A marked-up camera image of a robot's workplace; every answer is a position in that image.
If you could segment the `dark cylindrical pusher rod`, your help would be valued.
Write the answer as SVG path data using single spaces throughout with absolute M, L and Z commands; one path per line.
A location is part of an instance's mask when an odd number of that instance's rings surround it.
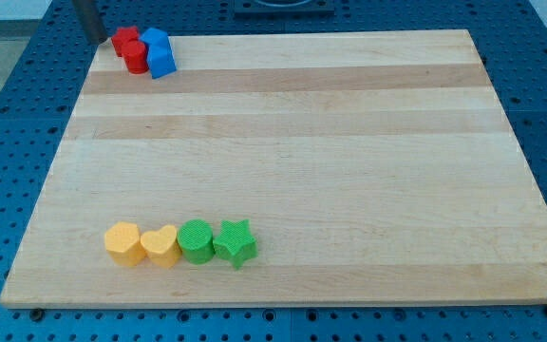
M 84 31 L 85 38 L 90 45 L 104 43 L 107 32 L 100 16 L 95 0 L 72 0 L 78 21 Z

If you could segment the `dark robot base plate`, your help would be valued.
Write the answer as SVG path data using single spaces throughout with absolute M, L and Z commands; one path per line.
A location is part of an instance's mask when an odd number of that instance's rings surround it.
M 233 0 L 235 17 L 332 14 L 334 0 Z

